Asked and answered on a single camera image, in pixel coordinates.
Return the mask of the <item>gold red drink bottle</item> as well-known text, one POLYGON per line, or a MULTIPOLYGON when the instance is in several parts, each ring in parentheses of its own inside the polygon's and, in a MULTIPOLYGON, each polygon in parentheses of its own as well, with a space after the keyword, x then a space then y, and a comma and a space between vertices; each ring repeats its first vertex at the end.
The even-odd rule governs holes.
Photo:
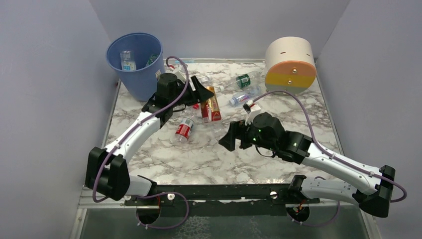
POLYGON ((213 93, 213 96, 201 103, 201 114, 203 123, 222 120, 217 97, 213 86, 206 86, 206 89, 213 93))

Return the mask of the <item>Ganten small water bottle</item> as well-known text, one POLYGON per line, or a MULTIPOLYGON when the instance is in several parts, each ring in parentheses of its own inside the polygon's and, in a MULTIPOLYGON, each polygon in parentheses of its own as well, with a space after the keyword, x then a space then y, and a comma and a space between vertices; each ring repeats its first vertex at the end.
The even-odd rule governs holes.
POLYGON ((260 86, 250 87, 245 89, 244 91, 235 93, 228 101, 228 104, 232 107, 235 107, 243 104, 244 102, 248 101, 249 99, 255 96, 260 95, 261 93, 262 89, 260 86))

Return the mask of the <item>red label clear bottle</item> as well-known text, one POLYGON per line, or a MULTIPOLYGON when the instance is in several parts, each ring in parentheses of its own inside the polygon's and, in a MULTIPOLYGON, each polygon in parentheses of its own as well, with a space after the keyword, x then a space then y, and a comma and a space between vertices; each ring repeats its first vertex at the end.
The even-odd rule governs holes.
POLYGON ((192 128, 195 125, 193 117, 184 117, 181 119, 173 137, 172 143, 186 143, 190 139, 192 128))

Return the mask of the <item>white label tea bottle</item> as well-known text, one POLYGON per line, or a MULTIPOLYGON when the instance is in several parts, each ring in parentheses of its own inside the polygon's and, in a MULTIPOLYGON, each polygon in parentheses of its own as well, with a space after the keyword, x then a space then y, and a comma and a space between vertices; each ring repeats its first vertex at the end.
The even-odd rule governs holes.
POLYGON ((136 70, 135 57, 132 51, 129 51, 129 50, 121 51, 120 58, 121 58, 121 69, 123 71, 136 70))

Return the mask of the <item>green white label bottle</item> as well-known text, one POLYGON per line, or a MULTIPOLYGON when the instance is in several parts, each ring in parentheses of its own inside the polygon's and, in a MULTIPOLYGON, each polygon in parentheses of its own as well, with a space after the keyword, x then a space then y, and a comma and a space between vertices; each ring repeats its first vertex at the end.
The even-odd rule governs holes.
POLYGON ((159 57, 159 55, 158 54, 152 54, 150 57, 149 57, 149 59, 148 59, 148 61, 147 61, 147 63, 146 63, 146 67, 147 66, 149 66, 149 65, 151 65, 157 58, 159 57))

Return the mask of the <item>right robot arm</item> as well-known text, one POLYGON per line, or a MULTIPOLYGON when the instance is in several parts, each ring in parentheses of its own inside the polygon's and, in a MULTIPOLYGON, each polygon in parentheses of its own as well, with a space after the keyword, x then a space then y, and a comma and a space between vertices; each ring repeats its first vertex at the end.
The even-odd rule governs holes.
POLYGON ((252 146, 267 149, 283 161, 303 164, 322 170, 338 181, 322 181, 301 177, 291 183, 305 198, 325 198, 357 205, 364 212, 379 218, 389 214, 395 169, 361 164, 341 154, 323 148, 302 133, 286 131, 279 119, 261 113, 252 122, 232 121, 228 131, 218 142, 228 151, 252 146))

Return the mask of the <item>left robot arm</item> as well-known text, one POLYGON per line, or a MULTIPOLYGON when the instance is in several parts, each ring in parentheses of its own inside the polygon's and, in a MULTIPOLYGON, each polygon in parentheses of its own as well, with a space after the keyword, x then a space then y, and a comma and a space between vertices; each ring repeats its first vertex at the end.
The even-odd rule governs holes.
POLYGON ((104 148, 94 147, 89 152, 85 186, 93 191, 93 200, 99 202, 97 193, 115 201, 125 196, 151 195, 156 183, 143 176, 131 176, 130 159, 170 119, 174 107, 193 106, 213 96, 196 76, 183 82, 173 73, 162 74, 156 92, 135 122, 114 142, 104 148))

